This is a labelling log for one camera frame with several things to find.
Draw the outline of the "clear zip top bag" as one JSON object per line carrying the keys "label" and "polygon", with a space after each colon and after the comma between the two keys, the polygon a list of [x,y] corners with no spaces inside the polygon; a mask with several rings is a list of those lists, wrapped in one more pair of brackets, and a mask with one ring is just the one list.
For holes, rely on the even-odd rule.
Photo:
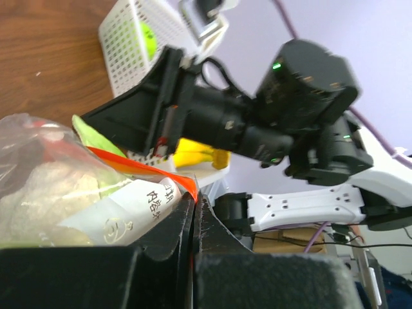
{"label": "clear zip top bag", "polygon": [[1,120],[1,246],[129,245],[164,220],[195,180],[129,160],[73,116]]}

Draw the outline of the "toy cabbage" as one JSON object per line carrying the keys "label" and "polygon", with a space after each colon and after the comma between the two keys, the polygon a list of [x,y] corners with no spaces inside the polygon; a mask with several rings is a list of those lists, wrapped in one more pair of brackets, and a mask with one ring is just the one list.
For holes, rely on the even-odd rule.
{"label": "toy cabbage", "polygon": [[132,180],[69,127],[29,114],[1,119],[1,248],[92,244],[63,220]]}

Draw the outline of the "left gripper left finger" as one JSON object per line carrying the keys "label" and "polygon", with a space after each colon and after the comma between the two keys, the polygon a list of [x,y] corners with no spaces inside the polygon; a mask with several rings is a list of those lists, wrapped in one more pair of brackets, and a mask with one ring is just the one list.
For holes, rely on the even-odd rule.
{"label": "left gripper left finger", "polygon": [[195,203],[121,247],[1,251],[2,308],[187,308]]}

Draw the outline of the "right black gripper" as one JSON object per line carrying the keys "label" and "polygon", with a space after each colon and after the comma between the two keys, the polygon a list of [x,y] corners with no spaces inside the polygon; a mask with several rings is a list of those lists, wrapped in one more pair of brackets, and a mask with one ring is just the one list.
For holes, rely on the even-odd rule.
{"label": "right black gripper", "polygon": [[[113,144],[134,153],[175,153],[186,138],[259,161],[279,164],[292,150],[294,139],[265,125],[255,105],[233,83],[222,63],[207,57],[199,64],[183,50],[166,47],[139,84],[81,116]],[[196,85],[205,64],[214,65],[228,86]]]}

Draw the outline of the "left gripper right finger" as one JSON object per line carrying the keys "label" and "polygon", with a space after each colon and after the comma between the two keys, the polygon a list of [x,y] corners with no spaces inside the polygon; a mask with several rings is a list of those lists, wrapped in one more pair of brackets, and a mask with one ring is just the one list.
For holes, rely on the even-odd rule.
{"label": "left gripper right finger", "polygon": [[257,254],[199,195],[193,234],[194,308],[362,308],[344,263],[326,254]]}

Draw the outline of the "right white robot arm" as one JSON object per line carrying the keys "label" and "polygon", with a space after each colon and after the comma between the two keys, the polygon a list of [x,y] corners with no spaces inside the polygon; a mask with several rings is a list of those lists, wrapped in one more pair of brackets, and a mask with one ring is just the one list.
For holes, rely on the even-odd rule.
{"label": "right white robot arm", "polygon": [[411,225],[411,166],[378,154],[350,109],[359,89],[346,60],[313,42],[282,45],[255,97],[242,92],[213,57],[227,83],[204,78],[203,63],[183,64],[167,46],[149,73],[124,94],[82,115],[109,141],[138,155],[169,156],[181,138],[258,161],[267,168],[289,160],[285,174],[311,185],[352,184],[372,231]]}

